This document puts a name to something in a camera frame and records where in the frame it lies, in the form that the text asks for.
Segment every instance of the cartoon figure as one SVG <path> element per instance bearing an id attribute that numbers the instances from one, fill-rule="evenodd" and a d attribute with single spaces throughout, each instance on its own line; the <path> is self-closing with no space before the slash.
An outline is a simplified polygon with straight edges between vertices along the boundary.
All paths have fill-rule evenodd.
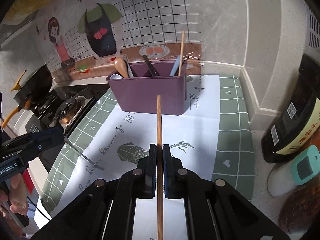
<path id="1" fill-rule="evenodd" d="M 48 22 L 49 39 L 53 43 L 61 58 L 61 67 L 72 71 L 75 69 L 75 60 L 71 58 L 65 47 L 62 35 L 60 35 L 60 26 L 56 17 L 52 17 Z"/>
<path id="2" fill-rule="evenodd" d="M 78 32 L 88 38 L 96 58 L 120 55 L 122 42 L 121 13 L 109 3 L 95 3 L 93 0 L 78 0 L 86 5 L 85 13 L 79 20 Z"/>

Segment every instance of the gas stove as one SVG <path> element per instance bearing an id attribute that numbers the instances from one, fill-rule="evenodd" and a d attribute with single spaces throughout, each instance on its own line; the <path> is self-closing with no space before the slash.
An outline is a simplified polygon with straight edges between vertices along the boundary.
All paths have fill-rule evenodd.
<path id="1" fill-rule="evenodd" d="M 64 129 L 64 135 L 69 137 L 108 89 L 108 84 L 57 87 L 31 109 L 34 114 L 25 128 L 27 132 L 38 132 L 53 127 L 59 122 Z M 55 150 L 47 153 L 46 156 L 39 156 L 48 172 L 58 154 L 59 151 Z"/>

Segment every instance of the purple container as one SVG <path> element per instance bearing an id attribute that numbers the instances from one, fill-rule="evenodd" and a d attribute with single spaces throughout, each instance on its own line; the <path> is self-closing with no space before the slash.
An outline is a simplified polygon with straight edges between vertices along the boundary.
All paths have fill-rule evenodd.
<path id="1" fill-rule="evenodd" d="M 187 99 L 186 66 L 181 66 L 181 75 L 169 77 L 174 61 L 153 61 L 161 77 L 152 77 L 146 63 L 132 63 L 131 70 L 135 78 L 123 78 L 107 81 L 122 111 L 136 113 L 157 113 L 157 95 L 161 95 L 162 114 L 180 115 L 185 112 Z"/>

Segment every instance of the silver bolt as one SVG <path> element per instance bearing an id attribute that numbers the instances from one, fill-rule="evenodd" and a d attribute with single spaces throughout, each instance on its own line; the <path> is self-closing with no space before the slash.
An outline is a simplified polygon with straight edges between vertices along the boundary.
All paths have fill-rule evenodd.
<path id="1" fill-rule="evenodd" d="M 223 187 L 226 184 L 226 182 L 223 179 L 217 179 L 216 185 L 219 187 Z"/>
<path id="2" fill-rule="evenodd" d="M 134 175 L 141 175 L 141 174 L 142 174 L 142 170 L 141 170 L 141 169 L 134 169 L 134 170 L 132 171 L 132 173 L 133 173 Z"/>
<path id="3" fill-rule="evenodd" d="M 181 168 L 181 169 L 178 169 L 178 173 L 180 175 L 186 175 L 188 173 L 188 171 L 186 169 L 184 169 L 184 168 Z"/>
<path id="4" fill-rule="evenodd" d="M 101 187 L 104 185 L 104 180 L 103 179 L 97 179 L 95 182 L 94 182 L 94 185 L 96 187 Z"/>

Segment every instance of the pink dress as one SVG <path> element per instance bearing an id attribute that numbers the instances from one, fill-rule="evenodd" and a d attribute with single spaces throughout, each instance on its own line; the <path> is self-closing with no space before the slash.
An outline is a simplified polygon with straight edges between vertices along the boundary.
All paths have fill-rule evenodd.
<path id="1" fill-rule="evenodd" d="M 62 36 L 60 36 L 60 44 L 57 45 L 57 43 L 54 43 L 54 47 L 56 48 L 59 56 L 61 57 L 62 62 L 68 59 L 71 59 L 70 56 L 68 55 L 66 47 L 64 46 Z"/>

